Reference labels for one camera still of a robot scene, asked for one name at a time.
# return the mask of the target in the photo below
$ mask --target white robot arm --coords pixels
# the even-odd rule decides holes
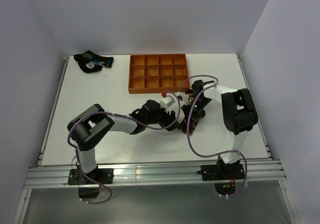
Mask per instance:
[[[206,84],[204,85],[204,89],[209,87],[209,86],[212,86],[212,85],[215,85],[215,83],[209,83],[209,84]],[[246,92],[245,94],[248,95],[249,91],[244,89],[244,91]],[[247,111],[247,109],[245,109],[245,106],[244,105],[248,105],[248,101],[252,102],[252,98],[251,96],[249,96],[249,99],[246,100],[245,102],[245,97],[243,96],[243,90],[242,91],[239,91],[237,89],[232,89],[232,88],[228,88],[228,87],[225,87],[225,86],[222,86],[222,85],[219,85],[217,84],[215,87],[212,87],[212,88],[209,88],[208,90],[205,90],[203,95],[205,98],[208,98],[208,99],[211,99],[211,100],[215,100],[219,103],[222,104],[222,106],[224,105],[223,103],[223,96],[224,95],[234,95],[238,101],[235,102],[236,105],[234,105],[234,109],[233,111],[236,113],[241,113],[241,109],[243,111]],[[257,122],[258,122],[258,115],[256,113],[256,110],[255,108],[251,109],[252,110],[252,115],[253,115],[253,122],[248,122],[248,125],[249,126],[253,126],[255,125]],[[245,141],[245,138],[248,134],[248,131],[250,131],[252,128],[244,128],[243,131],[239,130],[239,131],[230,131],[230,130],[227,130],[226,131],[226,138],[223,142],[223,145],[224,145],[224,148],[223,150],[238,150],[238,151],[241,151],[242,149],[242,146],[244,144],[244,141]],[[226,153],[226,154],[222,154],[221,155],[221,158],[222,160],[224,161],[225,164],[229,164],[229,163],[234,163],[236,161],[239,160],[239,155],[237,153],[234,153],[234,152],[230,152],[230,153]]]
[[[115,116],[110,116],[109,118],[114,122],[109,131],[119,131],[131,134],[137,128],[137,123],[132,120]],[[78,146],[78,156],[82,169],[86,174],[94,171],[97,168],[98,165],[95,160],[96,152],[94,147],[89,150],[84,150],[82,146]]]

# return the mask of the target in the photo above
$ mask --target metal bracket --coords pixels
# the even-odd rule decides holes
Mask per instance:
[[[240,180],[244,179],[244,168],[242,165],[238,167],[239,169],[234,171],[233,174],[235,174],[235,179]],[[201,170],[197,171],[197,174],[202,175],[203,181],[209,181],[209,180],[230,180],[231,175],[224,175],[221,177],[218,173],[218,165],[202,165]]]
[[[114,171],[112,168],[98,169],[97,176],[100,179],[96,181],[100,182],[101,184],[112,184],[113,176],[114,176],[113,172]],[[81,175],[78,169],[70,170],[68,185],[88,185],[88,184],[93,184],[93,183],[83,178],[83,176]]]
[[[202,165],[214,164],[213,161],[193,161],[180,163],[148,163],[103,165],[99,169],[113,168],[114,178],[110,186],[159,185],[159,184],[193,184],[201,183],[202,178],[196,174]],[[282,180],[285,173],[280,161],[248,161],[248,181]],[[28,170],[25,188],[59,188],[69,186],[70,166],[37,167]],[[82,187],[96,184],[82,184]]]

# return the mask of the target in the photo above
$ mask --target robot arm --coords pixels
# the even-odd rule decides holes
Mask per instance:
[[[204,89],[214,85],[204,85]],[[231,89],[217,84],[205,90],[204,98],[218,101],[222,104],[223,120],[227,129],[223,150],[241,151],[245,138],[253,126],[258,122],[258,114],[248,89]],[[224,163],[234,163],[239,160],[236,153],[221,155]]]
[[[67,126],[70,131],[75,123],[81,118],[92,113],[105,110],[99,105],[94,104],[82,114],[72,120]],[[159,104],[154,100],[148,100],[141,109],[137,109],[130,114],[130,117],[145,124],[159,124],[161,127],[168,126],[175,118],[174,111],[168,112],[164,105]],[[176,129],[179,126],[175,123],[167,131]],[[146,129],[145,126],[134,122],[131,119],[120,118],[117,116],[107,115],[92,115],[88,119],[79,123],[72,132],[71,138],[78,146],[78,157],[81,163],[82,170],[85,174],[95,178],[98,169],[95,158],[95,146],[109,131],[119,131],[127,134],[138,134]]]

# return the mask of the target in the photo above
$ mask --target orange tray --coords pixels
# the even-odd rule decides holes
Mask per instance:
[[[185,54],[175,55],[131,55],[129,73],[129,93],[177,92],[187,79],[188,67]],[[181,88],[190,89],[189,81]]]

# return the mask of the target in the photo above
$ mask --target black object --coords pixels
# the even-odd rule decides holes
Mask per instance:
[[[88,177],[101,183],[101,184],[112,184],[113,181],[113,169],[112,168],[96,168],[95,170],[88,173]],[[88,185],[94,184],[86,179],[78,169],[71,169],[68,178],[68,185]]]
[[[215,183],[216,191],[221,195],[231,195],[235,192],[237,179],[244,179],[244,167],[240,160],[235,163],[225,164],[221,157],[215,165],[202,165],[197,174],[202,176],[203,181],[225,180],[225,183]]]
[[[161,127],[168,126],[176,119],[176,113],[174,111],[171,111],[171,113],[168,114],[165,108],[161,108],[160,103],[155,100],[147,100],[141,109],[136,109],[130,116],[145,125],[159,124]],[[178,127],[179,123],[176,122],[166,130],[172,131]],[[138,124],[137,128],[131,134],[136,135],[145,129],[144,126]]]
[[[225,127],[235,135],[252,130],[258,123],[258,114],[248,89],[224,93],[221,101]]]
[[[189,95],[189,100],[192,99],[191,103],[189,105],[183,105],[182,111],[184,112],[184,119],[182,120],[179,129],[182,130],[183,133],[186,133],[187,131],[187,120],[189,117],[189,113],[191,110],[192,103],[194,102],[196,96],[199,94],[201,90],[204,89],[204,85],[214,83],[214,81],[208,81],[203,82],[202,80],[196,80],[191,85],[191,90],[186,91],[185,93]],[[198,101],[196,102],[195,108],[193,109],[193,112],[191,114],[191,120],[190,120],[190,129],[189,134],[192,135],[193,131],[195,130],[196,126],[198,125],[199,121],[205,117],[206,113],[204,110],[204,107],[207,106],[207,104],[211,101],[211,99],[208,99],[204,96],[202,93],[200,97],[198,98]]]
[[[244,167],[240,164],[240,160],[232,164],[225,164],[220,156],[215,165],[202,165],[197,174],[202,175],[203,181],[230,180],[233,175],[235,179],[244,179],[245,176]]]
[[[74,59],[85,73],[98,72],[102,67],[111,68],[114,62],[113,57],[103,57],[91,51],[74,55]]]
[[[68,131],[72,126],[78,122],[81,118],[91,114],[93,112],[104,112],[105,110],[99,104],[94,104],[75,119],[73,119],[67,126]],[[89,121],[95,124],[94,127],[89,125]],[[114,125],[114,121],[105,114],[93,115],[87,120],[82,121],[73,131],[71,138],[76,141],[80,151],[87,151],[94,148],[106,133]]]
[[[104,168],[91,171],[88,173],[88,176],[91,179],[101,183],[101,184],[112,184],[113,182],[113,169],[112,168]],[[86,179],[78,169],[71,169],[68,178],[68,185],[87,185],[93,184],[91,181]],[[97,198],[100,193],[99,187],[79,187],[78,195],[82,199],[89,199],[89,198]]]

